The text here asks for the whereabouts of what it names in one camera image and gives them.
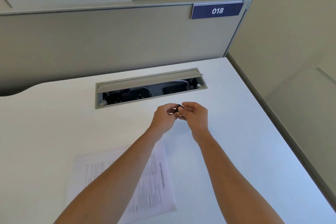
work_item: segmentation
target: desk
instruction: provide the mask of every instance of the desk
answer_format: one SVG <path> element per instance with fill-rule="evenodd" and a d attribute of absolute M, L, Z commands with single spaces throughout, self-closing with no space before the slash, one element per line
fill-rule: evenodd
<path fill-rule="evenodd" d="M 95 83 L 198 68 L 206 90 L 95 109 Z M 157 106 L 195 101 L 233 164 L 286 224 L 336 214 L 226 58 L 36 85 L 0 98 L 0 222 L 52 223 L 75 156 L 133 143 Z M 163 137 L 177 211 L 140 223 L 224 223 L 201 152 L 177 120 Z"/>

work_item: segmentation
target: number sign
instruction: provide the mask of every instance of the number sign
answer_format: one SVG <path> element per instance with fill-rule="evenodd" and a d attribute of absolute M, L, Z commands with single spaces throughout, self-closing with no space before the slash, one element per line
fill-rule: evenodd
<path fill-rule="evenodd" d="M 215 5 L 194 5 L 191 19 L 227 17 L 239 15 L 244 3 L 223 3 Z"/>

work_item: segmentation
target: paper document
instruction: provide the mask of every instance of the paper document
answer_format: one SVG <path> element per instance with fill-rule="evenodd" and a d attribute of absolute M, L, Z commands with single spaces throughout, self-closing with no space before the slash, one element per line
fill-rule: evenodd
<path fill-rule="evenodd" d="M 129 146 L 75 159 L 68 186 L 68 205 L 86 186 L 117 160 Z M 163 141 L 156 143 L 131 201 L 119 223 L 130 223 L 176 210 Z"/>

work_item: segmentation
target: hand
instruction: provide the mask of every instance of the hand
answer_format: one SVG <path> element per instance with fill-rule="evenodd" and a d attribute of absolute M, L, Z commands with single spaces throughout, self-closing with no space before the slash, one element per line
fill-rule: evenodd
<path fill-rule="evenodd" d="M 178 104 L 166 104 L 159 106 L 154 113 L 154 117 L 149 129 L 155 130 L 160 134 L 166 133 L 174 125 L 174 121 L 180 116 L 179 112 L 173 113 Z"/>
<path fill-rule="evenodd" d="M 183 102 L 184 108 L 179 107 L 178 111 L 181 114 L 181 120 L 186 120 L 192 135 L 208 131 L 208 110 L 195 102 Z"/>

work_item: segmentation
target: forearm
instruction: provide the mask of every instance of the forearm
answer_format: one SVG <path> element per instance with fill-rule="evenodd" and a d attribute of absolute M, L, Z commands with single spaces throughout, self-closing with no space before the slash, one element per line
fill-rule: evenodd
<path fill-rule="evenodd" d="M 55 223 L 117 223 L 161 137 L 160 132 L 149 128 L 70 203 Z"/>
<path fill-rule="evenodd" d="M 283 224 L 283 221 L 232 164 L 208 131 L 193 133 L 205 164 L 218 205 L 228 224 Z"/>

